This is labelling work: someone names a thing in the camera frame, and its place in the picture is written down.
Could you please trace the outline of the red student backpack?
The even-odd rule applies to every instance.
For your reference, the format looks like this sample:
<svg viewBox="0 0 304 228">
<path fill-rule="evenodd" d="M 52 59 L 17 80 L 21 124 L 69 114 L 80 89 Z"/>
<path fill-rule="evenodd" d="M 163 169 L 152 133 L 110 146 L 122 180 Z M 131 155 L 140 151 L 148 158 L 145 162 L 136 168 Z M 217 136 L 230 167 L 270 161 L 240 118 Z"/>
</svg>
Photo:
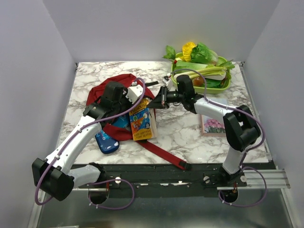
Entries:
<svg viewBox="0 0 304 228">
<path fill-rule="evenodd" d="M 95 102 L 98 99 L 98 97 L 103 95 L 107 83 L 112 82 L 112 81 L 119 82 L 119 83 L 123 84 L 125 87 L 128 87 L 131 85 L 131 83 L 135 79 L 136 79 L 136 76 L 134 76 L 133 74 L 122 74 L 122 75 L 117 75 L 117 76 L 113 76 L 113 77 L 106 79 L 100 85 L 95 86 L 90 90 L 87 101 L 86 101 L 86 105 L 90 105 L 91 103 Z M 114 138 L 115 140 L 120 141 L 120 142 L 133 139 L 133 135 L 130 131 L 128 131 L 124 128 L 116 127 L 112 124 L 106 124 L 104 131 L 105 131 L 105 133 L 108 133 L 109 136 L 111 136 L 112 138 Z M 155 144 L 153 144 L 147 140 L 140 140 L 140 141 L 137 141 L 137 143 L 139 145 L 141 145 L 143 148 L 145 148 L 148 151 L 154 153 L 155 155 L 163 158 L 164 160 L 175 165 L 176 167 L 178 167 L 181 170 L 190 170 L 191 169 L 191 165 L 189 163 L 187 163 L 186 161 L 178 158 L 177 156 L 169 153 L 166 150 L 163 150 L 162 148 L 156 146 Z"/>
</svg>

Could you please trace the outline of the blue paperback book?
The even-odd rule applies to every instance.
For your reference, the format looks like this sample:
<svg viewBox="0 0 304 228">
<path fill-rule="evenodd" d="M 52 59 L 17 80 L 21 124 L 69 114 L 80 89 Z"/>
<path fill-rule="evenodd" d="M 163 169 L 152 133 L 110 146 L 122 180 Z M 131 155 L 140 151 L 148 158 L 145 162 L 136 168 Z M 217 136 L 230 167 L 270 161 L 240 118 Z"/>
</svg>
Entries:
<svg viewBox="0 0 304 228">
<path fill-rule="evenodd" d="M 118 128 L 126 128 L 130 125 L 130 117 L 129 114 L 125 114 L 122 116 L 119 116 L 113 123 L 113 126 Z"/>
</svg>

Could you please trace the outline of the orange treehouse storybook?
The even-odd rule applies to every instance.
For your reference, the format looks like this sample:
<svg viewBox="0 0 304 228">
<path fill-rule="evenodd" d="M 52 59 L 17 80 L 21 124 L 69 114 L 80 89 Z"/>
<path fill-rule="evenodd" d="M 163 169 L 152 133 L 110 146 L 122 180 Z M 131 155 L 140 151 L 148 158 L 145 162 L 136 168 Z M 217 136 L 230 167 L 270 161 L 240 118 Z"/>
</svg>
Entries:
<svg viewBox="0 0 304 228">
<path fill-rule="evenodd" d="M 131 132 L 134 141 L 148 140 L 157 137 L 155 113 L 148 108 L 151 99 L 144 97 L 141 102 L 129 112 Z"/>
</svg>

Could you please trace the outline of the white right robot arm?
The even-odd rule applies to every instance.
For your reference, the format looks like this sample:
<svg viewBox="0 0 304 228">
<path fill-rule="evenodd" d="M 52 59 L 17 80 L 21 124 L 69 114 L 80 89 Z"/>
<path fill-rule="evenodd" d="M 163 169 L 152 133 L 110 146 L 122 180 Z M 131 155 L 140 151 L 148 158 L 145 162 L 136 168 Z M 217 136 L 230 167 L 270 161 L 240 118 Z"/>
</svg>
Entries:
<svg viewBox="0 0 304 228">
<path fill-rule="evenodd" d="M 236 180 L 235 174 L 240 171 L 245 154 L 261 136 L 258 120 L 246 105 L 228 106 L 196 93 L 188 75 L 179 76 L 177 86 L 175 91 L 162 86 L 157 96 L 149 102 L 148 108 L 167 109 L 171 103 L 181 103 L 187 111 L 207 116 L 223 124 L 229 150 L 222 163 L 218 180 L 224 186 L 231 185 Z"/>
</svg>

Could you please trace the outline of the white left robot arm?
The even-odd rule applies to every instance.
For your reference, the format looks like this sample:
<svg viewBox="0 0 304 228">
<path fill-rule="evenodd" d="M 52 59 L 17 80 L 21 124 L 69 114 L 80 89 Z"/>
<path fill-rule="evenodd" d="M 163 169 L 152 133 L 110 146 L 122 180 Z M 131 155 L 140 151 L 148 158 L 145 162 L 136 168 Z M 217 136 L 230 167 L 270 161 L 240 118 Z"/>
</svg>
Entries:
<svg viewBox="0 0 304 228">
<path fill-rule="evenodd" d="M 101 165 L 90 163 L 73 169 L 76 158 L 102 128 L 129 112 L 132 105 L 144 92 L 136 84 L 109 81 L 91 89 L 85 110 L 79 122 L 68 137 L 45 159 L 37 158 L 32 163 L 35 189 L 35 203 L 40 190 L 50 198 L 63 201 L 73 188 L 86 184 L 102 187 L 106 180 Z"/>
</svg>

